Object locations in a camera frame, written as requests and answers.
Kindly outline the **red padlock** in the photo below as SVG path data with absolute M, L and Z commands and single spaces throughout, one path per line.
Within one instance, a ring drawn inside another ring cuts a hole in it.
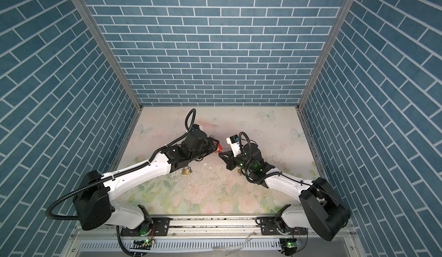
M 221 144 L 218 144 L 218 147 L 217 147 L 215 153 L 219 153 L 219 152 L 221 152 L 222 150 L 223 150 L 223 148 L 222 148 Z

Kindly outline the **brass padlock with key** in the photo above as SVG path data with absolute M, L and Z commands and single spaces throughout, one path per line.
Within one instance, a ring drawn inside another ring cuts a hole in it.
M 192 173 L 192 169 L 189 166 L 183 168 L 183 170 L 182 170 L 183 175 L 190 175 L 191 173 Z

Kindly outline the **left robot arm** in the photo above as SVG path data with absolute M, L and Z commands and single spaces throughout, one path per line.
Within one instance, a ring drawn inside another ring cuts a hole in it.
M 96 170 L 87 173 L 79 185 L 79 188 L 85 190 L 73 198 L 82 229 L 89 231 L 102 225 L 137 229 L 150 225 L 151 218 L 144 206 L 134 207 L 117 199 L 148 180 L 182 169 L 190 162 L 201 160 L 219 149 L 218 140 L 208 137 L 200 129 L 193 129 L 181 144 L 160 150 L 152 161 L 144 160 L 105 174 Z

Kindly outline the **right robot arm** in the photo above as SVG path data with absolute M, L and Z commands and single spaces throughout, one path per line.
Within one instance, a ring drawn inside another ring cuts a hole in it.
M 351 211 L 327 180 L 311 181 L 283 173 L 262 158 L 255 143 L 245 146 L 235 143 L 231 150 L 218 155 L 227 169 L 241 169 L 249 183 L 282 192 L 300 202 L 302 216 L 290 204 L 276 213 L 275 222 L 281 232 L 296 227 L 311 228 L 330 242 L 351 218 Z

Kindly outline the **right controller board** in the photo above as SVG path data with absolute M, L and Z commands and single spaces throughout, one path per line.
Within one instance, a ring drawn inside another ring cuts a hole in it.
M 280 242 L 279 252 L 286 257 L 293 257 L 297 253 L 298 248 L 301 246 L 301 242 L 299 242 L 295 238 L 279 239 L 279 242 Z

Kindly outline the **controller board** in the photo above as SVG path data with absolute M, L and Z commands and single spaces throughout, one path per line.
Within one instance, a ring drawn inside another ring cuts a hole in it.
M 136 239 L 130 245 L 131 251 L 150 250 L 153 246 L 153 241 L 150 239 Z
M 279 242 L 280 242 L 279 252 L 286 257 L 293 257 L 297 253 L 298 248 L 301 246 L 301 242 L 299 242 L 295 238 L 279 239 Z

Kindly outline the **left controller board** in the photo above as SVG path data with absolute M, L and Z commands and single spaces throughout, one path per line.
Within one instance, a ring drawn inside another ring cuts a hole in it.
M 150 250 L 153 246 L 153 241 L 150 239 L 136 239 L 130 245 L 131 251 Z

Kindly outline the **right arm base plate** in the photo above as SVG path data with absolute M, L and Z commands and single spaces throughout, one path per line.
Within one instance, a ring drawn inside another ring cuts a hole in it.
M 303 236 L 307 235 L 308 229 L 303 227 L 289 228 L 285 225 L 282 219 L 276 217 L 257 217 L 255 223 L 260 228 L 263 236 L 275 236 L 275 235 L 292 235 Z

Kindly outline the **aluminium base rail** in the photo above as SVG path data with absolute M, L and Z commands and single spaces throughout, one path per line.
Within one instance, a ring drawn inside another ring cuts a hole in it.
M 279 239 L 295 238 L 301 242 L 294 257 L 363 257 L 361 242 L 352 225 L 348 223 L 332 241 L 327 242 L 311 228 L 307 235 L 263 236 L 255 223 L 258 214 L 237 215 L 154 215 L 153 217 L 170 218 L 166 236 L 133 236 L 118 239 L 119 231 L 114 226 L 104 225 L 94 230 L 84 231 L 77 226 L 66 243 L 63 257 L 80 256 L 125 256 L 124 249 L 136 239 L 150 239 L 150 250 L 132 251 L 143 253 L 146 257 L 166 254 L 179 257 L 192 256 L 277 256 Z

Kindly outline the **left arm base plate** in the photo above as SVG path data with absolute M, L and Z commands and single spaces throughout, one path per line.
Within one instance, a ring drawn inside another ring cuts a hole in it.
M 153 217 L 143 221 L 138 227 L 130 229 L 123 227 L 120 235 L 123 237 L 133 236 L 166 236 L 169 231 L 170 218 L 168 217 Z

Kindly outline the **left corner aluminium post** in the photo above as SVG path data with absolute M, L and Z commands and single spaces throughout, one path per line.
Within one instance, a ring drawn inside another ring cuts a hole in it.
M 93 39 L 101 49 L 106 61 L 108 61 L 111 66 L 114 74 L 122 84 L 125 92 L 131 99 L 133 105 L 135 106 L 137 111 L 142 110 L 142 104 L 140 103 L 138 97 L 136 96 L 134 90 L 132 89 L 130 83 L 128 82 L 121 66 L 119 65 L 116 57 L 114 56 L 112 50 L 110 49 L 108 43 L 106 42 L 105 37 L 103 36 L 98 24 L 96 23 L 92 13 L 87 7 L 85 0 L 71 0 L 76 10 L 78 11 L 80 17 L 84 21 L 87 29 L 92 34 Z

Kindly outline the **corner aluminium post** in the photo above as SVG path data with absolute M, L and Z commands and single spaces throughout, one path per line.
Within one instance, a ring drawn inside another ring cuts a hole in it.
M 140 103 L 138 97 L 136 96 L 134 90 L 132 89 L 130 83 L 128 82 L 121 66 L 119 65 L 116 57 L 114 56 L 112 50 L 110 49 L 108 43 L 106 42 L 105 37 L 103 36 L 98 24 L 96 23 L 92 13 L 87 7 L 85 0 L 71 0 L 76 10 L 78 11 L 80 17 L 84 21 L 87 29 L 92 34 L 93 39 L 101 49 L 106 61 L 108 61 L 111 66 L 114 74 L 122 84 L 125 92 L 131 99 L 133 105 L 135 106 L 137 111 L 142 110 L 142 104 Z
M 301 112 L 304 107 L 306 106 L 307 100 L 309 95 L 311 94 L 314 85 L 316 81 L 318 80 L 321 70 L 325 64 L 326 59 L 328 58 L 330 51 L 333 47 L 334 42 L 337 39 L 337 36 L 345 22 L 346 17 L 348 16 L 348 13 L 350 11 L 350 8 L 352 7 L 354 0 L 343 0 L 343 4 L 341 8 L 339 9 L 336 19 L 330 29 L 330 33 L 328 34 L 328 37 L 324 43 L 324 46 L 322 48 L 321 54 L 319 58 L 317 59 L 317 62 L 315 64 L 314 69 L 312 70 L 311 76 L 306 84 L 306 88 L 304 89 L 304 92 L 302 93 L 302 97 L 300 98 L 299 104 L 297 106 L 297 109 L 299 112 Z

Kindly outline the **right corner aluminium post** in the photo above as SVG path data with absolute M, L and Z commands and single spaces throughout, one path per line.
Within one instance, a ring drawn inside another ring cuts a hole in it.
M 304 107 L 306 106 L 307 100 L 309 95 L 311 94 L 314 85 L 316 81 L 318 80 L 321 70 L 325 64 L 326 59 L 328 58 L 330 51 L 333 47 L 334 42 L 337 39 L 337 36 L 345 22 L 346 17 L 348 16 L 348 13 L 350 11 L 350 8 L 352 7 L 354 0 L 343 0 L 343 4 L 341 8 L 339 9 L 336 19 L 330 29 L 330 33 L 328 34 L 328 37 L 324 43 L 324 46 L 322 48 L 321 54 L 319 58 L 317 59 L 317 62 L 315 64 L 314 69 L 312 70 L 311 76 L 306 84 L 306 88 L 304 89 L 304 92 L 302 93 L 302 97 L 300 98 L 299 104 L 297 106 L 297 109 L 299 112 L 301 112 Z

